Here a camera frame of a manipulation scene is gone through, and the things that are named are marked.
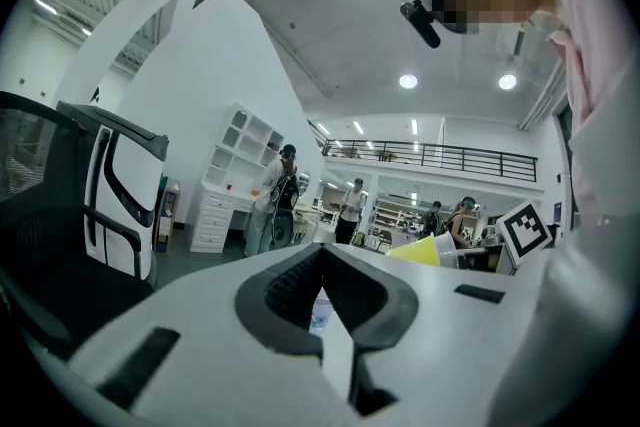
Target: pink shirt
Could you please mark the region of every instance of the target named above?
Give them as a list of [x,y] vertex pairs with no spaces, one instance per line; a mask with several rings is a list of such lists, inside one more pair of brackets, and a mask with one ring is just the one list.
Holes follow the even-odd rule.
[[[638,44],[635,23],[622,0],[560,0],[567,29],[550,36],[565,62],[573,111],[572,134],[607,100]],[[583,219],[600,212],[587,177],[572,164],[573,192]]]

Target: person in white shirt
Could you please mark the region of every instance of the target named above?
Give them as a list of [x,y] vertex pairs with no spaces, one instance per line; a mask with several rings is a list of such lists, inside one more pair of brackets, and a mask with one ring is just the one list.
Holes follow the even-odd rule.
[[262,176],[262,190],[256,198],[253,214],[247,226],[244,256],[255,256],[269,251],[272,239],[271,222],[276,211],[276,207],[271,203],[271,191],[282,176],[296,174],[298,168],[293,165],[295,159],[295,146],[286,144],[280,152],[280,158],[267,166]]
[[338,244],[349,244],[358,226],[367,200],[366,194],[362,191],[363,184],[362,178],[356,178],[353,189],[347,191],[340,202],[341,213],[336,226],[336,243]]

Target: recessed light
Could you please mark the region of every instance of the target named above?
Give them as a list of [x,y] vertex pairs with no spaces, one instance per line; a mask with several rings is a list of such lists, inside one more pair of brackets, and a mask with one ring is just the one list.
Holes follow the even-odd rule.
[[418,85],[418,78],[415,75],[403,75],[400,77],[400,86],[405,89],[413,89]]
[[503,75],[502,77],[500,77],[500,80],[498,81],[498,85],[500,86],[500,88],[507,89],[507,90],[513,89],[517,83],[518,81],[516,80],[515,75],[511,75],[511,74]]
[[46,4],[45,2],[42,2],[41,0],[35,0],[36,4],[38,4],[41,8],[46,9],[47,11],[49,11],[50,13],[53,13],[54,15],[57,15],[58,12],[51,7],[49,4]]

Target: white drawer cabinet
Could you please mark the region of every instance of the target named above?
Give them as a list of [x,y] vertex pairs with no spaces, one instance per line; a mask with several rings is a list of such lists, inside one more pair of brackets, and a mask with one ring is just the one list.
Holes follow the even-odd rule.
[[191,251],[222,253],[233,212],[251,212],[253,209],[253,201],[245,198],[202,185],[194,194],[187,222]]

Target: black mesh chair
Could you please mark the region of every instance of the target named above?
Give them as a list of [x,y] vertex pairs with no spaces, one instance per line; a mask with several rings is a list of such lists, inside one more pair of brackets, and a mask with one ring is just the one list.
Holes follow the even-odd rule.
[[[82,135],[53,109],[0,92],[0,283],[22,326],[62,358],[152,293],[138,233],[84,205]],[[86,254],[85,215],[131,244],[137,277]]]

